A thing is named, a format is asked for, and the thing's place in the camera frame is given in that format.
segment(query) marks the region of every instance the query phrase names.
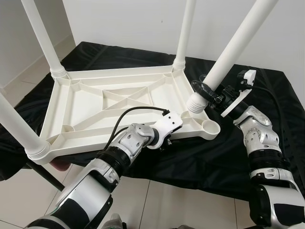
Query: black metal rod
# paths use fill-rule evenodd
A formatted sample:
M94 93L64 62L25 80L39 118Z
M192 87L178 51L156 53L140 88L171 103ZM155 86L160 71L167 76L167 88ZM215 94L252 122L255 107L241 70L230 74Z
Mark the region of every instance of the black metal rod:
M36 171L40 176L45 178L50 184L56 187L59 191L63 191L65 186L59 182L51 173L49 173L44 167L37 165L35 162L28 160L27 165Z

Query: black cable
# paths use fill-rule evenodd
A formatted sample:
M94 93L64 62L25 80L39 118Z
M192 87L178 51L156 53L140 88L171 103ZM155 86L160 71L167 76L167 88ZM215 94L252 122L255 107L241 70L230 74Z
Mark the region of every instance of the black cable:
M121 114L121 116L119 117L118 121L116 122L114 128L113 128L113 131L110 135L110 138L104 148L107 149L108 146L110 145L110 143L112 142L112 140L114 139L115 137L115 132L116 132L116 129L118 128L118 125L120 123L120 121L122 120L122 118L130 111L133 111L133 110L138 110L138 109L150 109L150 110L158 110L158 111L163 111L162 115L166 115L169 113L169 110L166 110L166 109L162 109L162 108L159 108L159 107L153 107L153 106L136 106L136 107L132 107L132 108L129 108L128 110L124 111L123 114Z
M258 87L258 86L248 86L248 88L250 89L257 89L257 90L261 90L264 92L267 92L269 94L269 96L271 97L271 99L273 100L277 113L278 113L278 117L279 117L279 125L280 125L280 139L281 139L281 145L282 145L282 155L283 157L286 157L286 153L285 153L285 141L284 141L284 129L283 129L283 117L282 117L282 113L281 113L281 109L280 109L280 104L278 103L276 97L274 96L274 94L269 91L266 88L263 87Z
M127 129L128 129L128 127L122 128L121 130L119 130L118 132L115 133L115 135L113 136L113 138L115 139L115 137L116 137L119 133L121 133L122 131L127 130Z

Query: white wall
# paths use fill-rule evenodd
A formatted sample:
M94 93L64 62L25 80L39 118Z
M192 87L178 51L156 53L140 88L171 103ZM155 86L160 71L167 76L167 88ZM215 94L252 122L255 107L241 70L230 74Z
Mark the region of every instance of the white wall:
M62 0L35 0L55 45L71 33ZM43 53L21 0L0 1L0 88L5 87Z
M237 63L283 71L305 105L305 1L279 0ZM185 0L63 0L81 41L176 53ZM217 60L254 0L198 0L187 56Z

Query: robotic arm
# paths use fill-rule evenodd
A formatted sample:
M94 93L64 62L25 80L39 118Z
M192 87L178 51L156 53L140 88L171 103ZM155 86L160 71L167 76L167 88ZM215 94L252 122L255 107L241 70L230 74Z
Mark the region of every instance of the robotic arm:
M141 149L159 148L182 124L176 113L166 114L151 126L131 124L63 190L51 214L26 228L96 229L112 205L111 193Z
M238 87L239 92L228 86L217 94L204 81L193 81L192 86L212 109L223 117L228 115L243 132L253 184L249 200L251 219L262 227L287 229L305 222L305 201L289 171L289 163L282 155L279 137L272 130L271 121L254 106L242 101L250 93L248 88L253 85L254 77L253 70L239 73L238 85L243 85Z

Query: black cloth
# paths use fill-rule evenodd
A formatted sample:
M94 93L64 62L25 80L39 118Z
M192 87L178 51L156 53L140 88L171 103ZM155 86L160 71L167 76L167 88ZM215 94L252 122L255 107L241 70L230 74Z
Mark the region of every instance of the black cloth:
M175 56L165 53L80 43L64 60L67 71L163 66L173 63ZM185 74L189 81L207 74L214 61L186 58ZM284 118L285 149L294 179L305 194L305 112L283 72L234 65L223 85L236 84L242 70L256 69L256 86L271 90L277 97ZM54 81L48 74L15 107L27 123L39 133L48 107ZM266 114L279 133L278 114L268 94L253 90L244 100ZM160 152L144 149L126 176L146 178L166 184L248 200L249 167L242 132L229 118L221 118L206 109L209 117L221 126L213 141L199 137L174 140ZM96 152L61 156L59 159L85 166ZM19 143L0 127L0 178L8 179L26 162Z

